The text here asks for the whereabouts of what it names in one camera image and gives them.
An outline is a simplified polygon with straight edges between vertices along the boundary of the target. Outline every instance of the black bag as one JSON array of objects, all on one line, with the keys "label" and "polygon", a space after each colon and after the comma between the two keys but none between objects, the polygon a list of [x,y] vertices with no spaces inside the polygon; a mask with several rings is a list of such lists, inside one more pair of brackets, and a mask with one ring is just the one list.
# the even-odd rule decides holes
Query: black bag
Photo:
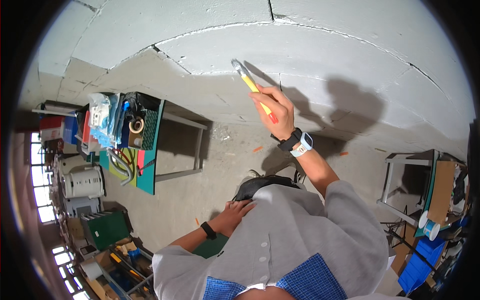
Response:
[{"label": "black bag", "polygon": [[288,186],[291,188],[299,189],[300,187],[296,185],[291,178],[282,177],[277,175],[271,175],[267,177],[256,177],[252,178],[241,184],[239,191],[233,201],[242,201],[252,199],[253,195],[262,187],[270,184],[280,184]]}]

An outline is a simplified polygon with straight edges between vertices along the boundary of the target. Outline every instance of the brush bristles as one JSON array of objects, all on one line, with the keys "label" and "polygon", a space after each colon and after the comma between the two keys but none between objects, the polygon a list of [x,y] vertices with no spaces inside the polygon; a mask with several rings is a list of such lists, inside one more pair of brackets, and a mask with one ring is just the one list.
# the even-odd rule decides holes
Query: brush bristles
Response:
[{"label": "brush bristles", "polygon": [[232,66],[237,70],[240,76],[247,76],[245,67],[237,59],[231,60]]}]

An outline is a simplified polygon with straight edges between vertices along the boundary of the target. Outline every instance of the black wristband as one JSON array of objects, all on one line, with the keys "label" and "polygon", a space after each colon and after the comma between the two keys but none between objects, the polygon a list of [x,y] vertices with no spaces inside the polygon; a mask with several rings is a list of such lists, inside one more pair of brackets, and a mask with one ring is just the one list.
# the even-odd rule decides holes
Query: black wristband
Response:
[{"label": "black wristband", "polygon": [[216,232],[213,231],[213,229],[210,227],[210,225],[208,225],[207,222],[203,222],[203,223],[200,225],[200,227],[205,230],[205,233],[207,234],[207,239],[209,239],[209,240],[214,240],[214,239],[216,239]]},{"label": "black wristband", "polygon": [[293,146],[295,146],[296,143],[300,142],[301,135],[301,130],[299,128],[295,128],[295,131],[292,132],[292,135],[288,140],[280,141],[280,145],[278,145],[278,148],[282,149],[283,151],[292,151]]}]

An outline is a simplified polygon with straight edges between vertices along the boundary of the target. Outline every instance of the concrete floor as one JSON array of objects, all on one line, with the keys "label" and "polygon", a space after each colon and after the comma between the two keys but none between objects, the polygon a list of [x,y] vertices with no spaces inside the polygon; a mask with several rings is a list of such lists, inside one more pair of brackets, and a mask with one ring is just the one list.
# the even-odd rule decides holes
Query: concrete floor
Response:
[{"label": "concrete floor", "polygon": [[[143,246],[152,252],[198,228],[195,218],[201,224],[218,214],[225,202],[232,199],[235,188],[249,169],[272,174],[294,161],[290,154],[277,148],[277,142],[269,138],[269,132],[263,127],[217,122],[207,125],[209,131],[204,136],[201,153],[203,172],[158,182],[155,195],[131,185],[121,187],[119,178],[104,172],[107,190],[104,204],[117,202],[127,208],[132,227]],[[162,121],[157,174],[192,168],[195,136],[196,131],[190,127]],[[314,145],[338,176],[353,185],[379,221],[397,219],[376,204],[382,195],[384,159],[388,153],[324,137],[314,137]],[[394,177],[392,189],[400,184],[401,181],[395,183]],[[316,192],[308,179],[305,185],[309,191]],[[389,269],[377,291],[396,295],[401,290],[396,280],[395,272]]]}]

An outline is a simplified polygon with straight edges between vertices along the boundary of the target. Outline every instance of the gray shirt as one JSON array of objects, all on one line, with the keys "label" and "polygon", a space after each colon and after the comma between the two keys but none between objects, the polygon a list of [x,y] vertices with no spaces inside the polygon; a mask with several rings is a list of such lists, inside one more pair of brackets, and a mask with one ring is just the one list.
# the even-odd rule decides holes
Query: gray shirt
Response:
[{"label": "gray shirt", "polygon": [[160,299],[202,299],[208,276],[245,287],[275,285],[320,254],[348,298],[373,293],[388,260],[380,223],[346,181],[328,185],[325,207],[312,192],[269,185],[253,196],[222,255],[205,259],[180,246],[153,257]]}]

